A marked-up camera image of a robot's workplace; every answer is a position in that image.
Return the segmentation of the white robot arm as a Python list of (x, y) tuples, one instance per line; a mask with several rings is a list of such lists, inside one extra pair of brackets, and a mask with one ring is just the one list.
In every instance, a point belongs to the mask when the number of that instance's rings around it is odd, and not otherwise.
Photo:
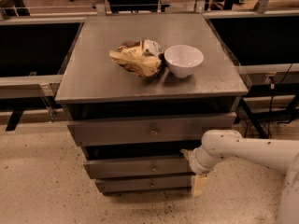
[(209, 130), (201, 146), (180, 151), (196, 175), (207, 175), (230, 157), (250, 161), (285, 175), (277, 224), (299, 224), (299, 142), (245, 138), (235, 130)]

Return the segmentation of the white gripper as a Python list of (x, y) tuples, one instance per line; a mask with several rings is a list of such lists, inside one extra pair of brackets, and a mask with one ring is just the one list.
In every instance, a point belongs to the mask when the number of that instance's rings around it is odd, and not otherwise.
[(194, 150), (182, 149), (181, 154), (189, 161), (192, 171), (197, 174), (192, 176), (192, 196), (199, 197), (206, 186), (206, 176), (215, 166), (215, 158), (208, 154), (203, 148)]

